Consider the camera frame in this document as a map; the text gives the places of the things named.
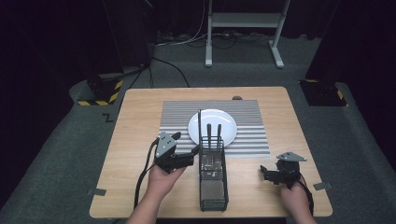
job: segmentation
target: black stand base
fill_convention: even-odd
[[[88,82],[82,90],[79,105],[112,105],[116,101],[122,81],[109,80],[99,83]]]
[[[300,80],[300,86],[309,105],[346,106],[347,101],[334,84],[316,80]]]

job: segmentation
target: white cable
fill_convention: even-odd
[[[202,35],[202,36],[200,36],[200,37],[195,38],[195,37],[198,36],[198,34],[201,32],[202,25],[204,24],[204,17],[205,17],[205,0],[203,0],[203,1],[204,1],[204,8],[203,8],[203,10],[202,10],[201,25],[199,26],[199,30],[198,30],[198,32],[195,34],[195,36],[194,36],[193,38],[188,39],[188,40],[185,40],[185,41],[182,41],[182,42],[177,42],[177,43],[158,44],[158,45],[156,45],[155,47],[165,46],[165,45],[181,45],[181,44],[187,44],[187,43],[190,43],[190,42],[192,42],[192,41],[195,41],[195,40],[197,40],[197,39],[200,39],[200,38],[204,37],[205,35]]]

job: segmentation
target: gray floor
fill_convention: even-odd
[[[226,47],[230,42],[216,40],[215,44]],[[318,39],[281,38],[284,69],[276,68],[266,42],[214,49],[210,69],[205,68],[205,48],[158,47],[155,57],[176,65],[191,87],[285,87],[322,180],[333,185],[328,190],[333,214],[317,218],[318,223],[394,223],[395,172],[369,132],[347,85],[337,84],[348,102],[345,107],[313,107],[304,98],[298,81],[304,79],[318,44]],[[155,88],[186,87],[181,74],[168,64],[153,61],[151,72]],[[70,110],[2,209],[0,223],[114,221],[90,217],[92,196],[87,192],[96,187],[123,94],[135,78],[124,79],[114,105],[75,105]],[[83,86],[81,82],[70,90],[73,99],[77,100]],[[132,88],[150,88],[148,70]],[[106,122],[104,114],[113,122]]]

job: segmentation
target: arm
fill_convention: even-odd
[[[148,175],[148,189],[143,199],[132,212],[127,224],[154,224],[163,198],[171,191],[186,168],[177,169],[171,174],[154,165]]]
[[[299,183],[294,183],[291,189],[288,189],[285,185],[282,186],[280,189],[280,198],[297,224],[317,223],[309,211],[308,199],[306,198],[303,187]]]

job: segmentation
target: hand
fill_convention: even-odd
[[[168,174],[159,166],[154,165],[148,174],[148,189],[145,197],[148,196],[152,197],[153,200],[162,201],[185,170],[186,167],[176,169]]]
[[[296,223],[317,223],[309,211],[308,198],[300,183],[294,183],[291,189],[283,185],[280,189],[280,198]]]

